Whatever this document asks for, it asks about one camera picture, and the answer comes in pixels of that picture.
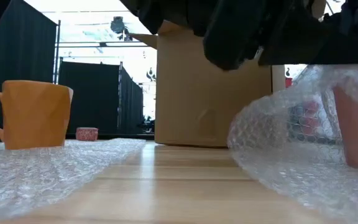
metal pole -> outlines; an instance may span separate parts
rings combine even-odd
[[[57,65],[59,63],[59,43],[60,43],[60,26],[61,26],[61,24],[62,24],[62,21],[59,20],[59,23],[57,25],[55,73],[53,74],[53,80],[54,80],[55,83],[57,83]]]

bubble wrap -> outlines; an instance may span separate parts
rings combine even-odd
[[[358,223],[358,170],[346,164],[333,88],[358,102],[358,65],[309,65],[293,86],[254,101],[228,146],[251,177],[328,217]]]
[[[66,141],[64,147],[4,150],[0,143],[0,220],[23,215],[70,195],[145,141]]]

table surface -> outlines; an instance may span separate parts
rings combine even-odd
[[[10,224],[340,223],[250,179],[227,149],[159,146]]]

small red tin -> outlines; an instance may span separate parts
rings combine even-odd
[[[96,141],[98,140],[97,128],[77,128],[75,137],[79,141]]]

brown box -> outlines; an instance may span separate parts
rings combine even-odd
[[[226,147],[229,125],[250,102],[285,87],[283,66],[257,61],[223,72],[206,60],[202,38],[164,22],[158,36],[134,34],[158,50],[155,141]]]

